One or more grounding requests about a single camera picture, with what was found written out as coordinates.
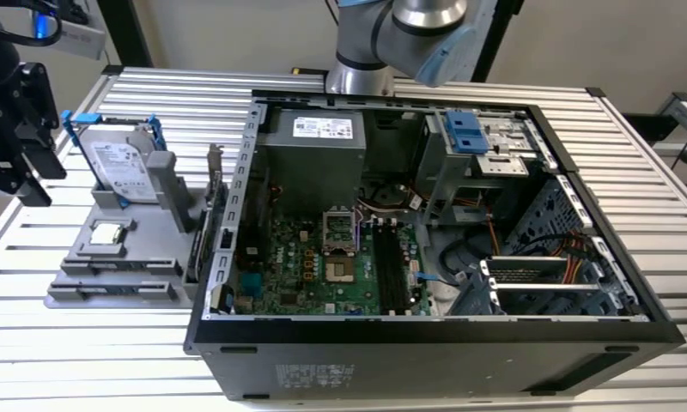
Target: white wall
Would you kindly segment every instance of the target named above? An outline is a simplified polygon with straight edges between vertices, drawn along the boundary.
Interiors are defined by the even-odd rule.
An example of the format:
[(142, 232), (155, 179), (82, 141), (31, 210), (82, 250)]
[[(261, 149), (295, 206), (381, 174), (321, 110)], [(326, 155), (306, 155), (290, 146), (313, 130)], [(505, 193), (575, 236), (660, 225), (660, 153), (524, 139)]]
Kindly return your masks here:
[(155, 66), (287, 73), (334, 62), (322, 0), (134, 0), (134, 8)]
[(596, 86), (653, 112), (687, 91), (687, 0), (525, 0), (489, 82)]
[[(285, 73), (333, 62), (322, 0), (134, 0), (157, 65)], [(687, 0), (525, 0), (490, 82), (596, 86), (652, 112), (687, 90)]]

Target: blue connector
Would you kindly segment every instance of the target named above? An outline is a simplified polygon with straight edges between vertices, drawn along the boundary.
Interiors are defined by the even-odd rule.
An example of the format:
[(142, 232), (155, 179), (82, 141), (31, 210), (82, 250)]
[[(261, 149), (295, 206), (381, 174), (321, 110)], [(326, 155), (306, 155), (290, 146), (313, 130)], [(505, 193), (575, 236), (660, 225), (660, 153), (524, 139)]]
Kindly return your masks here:
[(482, 135), (478, 119), (470, 112), (445, 112), (445, 131), (456, 153), (482, 155), (489, 151), (489, 142)]

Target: motherboard chip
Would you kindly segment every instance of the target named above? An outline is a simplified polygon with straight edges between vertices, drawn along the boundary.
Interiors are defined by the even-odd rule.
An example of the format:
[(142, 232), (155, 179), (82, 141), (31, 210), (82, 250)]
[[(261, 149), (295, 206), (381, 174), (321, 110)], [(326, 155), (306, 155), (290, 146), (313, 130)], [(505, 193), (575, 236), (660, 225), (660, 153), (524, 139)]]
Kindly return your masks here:
[(344, 256), (325, 258), (325, 281), (332, 283), (353, 283), (353, 259)]
[(281, 294), (278, 296), (279, 305), (297, 305), (297, 294)]

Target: motherboard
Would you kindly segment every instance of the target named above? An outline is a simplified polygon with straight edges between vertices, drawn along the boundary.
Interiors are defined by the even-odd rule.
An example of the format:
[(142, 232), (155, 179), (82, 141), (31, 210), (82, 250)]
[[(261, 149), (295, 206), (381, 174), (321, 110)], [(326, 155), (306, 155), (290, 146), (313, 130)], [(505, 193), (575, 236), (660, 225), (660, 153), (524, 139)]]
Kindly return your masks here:
[(270, 222), (263, 270), (243, 272), (234, 311), (254, 315), (428, 315), (414, 231), (350, 211)]

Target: gray plastic part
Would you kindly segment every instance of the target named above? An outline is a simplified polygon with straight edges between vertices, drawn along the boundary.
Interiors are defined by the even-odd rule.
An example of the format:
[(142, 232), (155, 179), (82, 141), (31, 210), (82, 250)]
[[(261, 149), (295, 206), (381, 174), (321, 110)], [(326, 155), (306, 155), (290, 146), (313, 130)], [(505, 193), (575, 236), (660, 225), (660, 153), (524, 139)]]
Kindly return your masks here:
[(159, 207), (170, 211), (178, 231), (187, 232), (193, 226), (187, 215), (189, 195), (185, 181), (174, 175), (174, 153), (151, 152), (145, 167)]
[[(205, 191), (189, 191), (189, 218), (195, 224), (201, 209), (206, 207)], [(49, 288), (45, 305), (50, 308), (189, 308), (193, 296), (186, 293), (182, 285), (183, 271), (187, 267), (189, 251), (193, 242), (193, 230), (178, 232), (169, 210), (157, 204), (130, 204), (121, 210), (121, 216), (106, 215), (105, 210), (93, 206), (85, 224), (78, 232), (77, 241), (67, 252), (55, 276), (55, 285), (79, 285), (90, 283), (97, 288), (115, 289), (126, 285), (139, 285), (143, 282), (166, 282), (167, 292), (157, 288), (142, 290), (141, 294), (91, 295), (82, 299), (70, 288), (61, 290)], [(97, 222), (123, 223), (126, 227), (122, 256), (79, 256), (82, 245), (89, 242), (91, 228)], [(138, 263), (133, 269), (115, 269), (113, 264)]]
[(145, 300), (173, 300), (175, 294), (169, 282), (142, 282), (142, 284), (159, 284), (162, 288), (139, 288), (137, 293)]
[(121, 213), (122, 206), (118, 204), (117, 194), (113, 191), (99, 190), (98, 185), (93, 186), (91, 197), (95, 205), (105, 213)]
[(78, 288), (47, 288), (47, 295), (55, 300), (83, 300), (83, 295)]

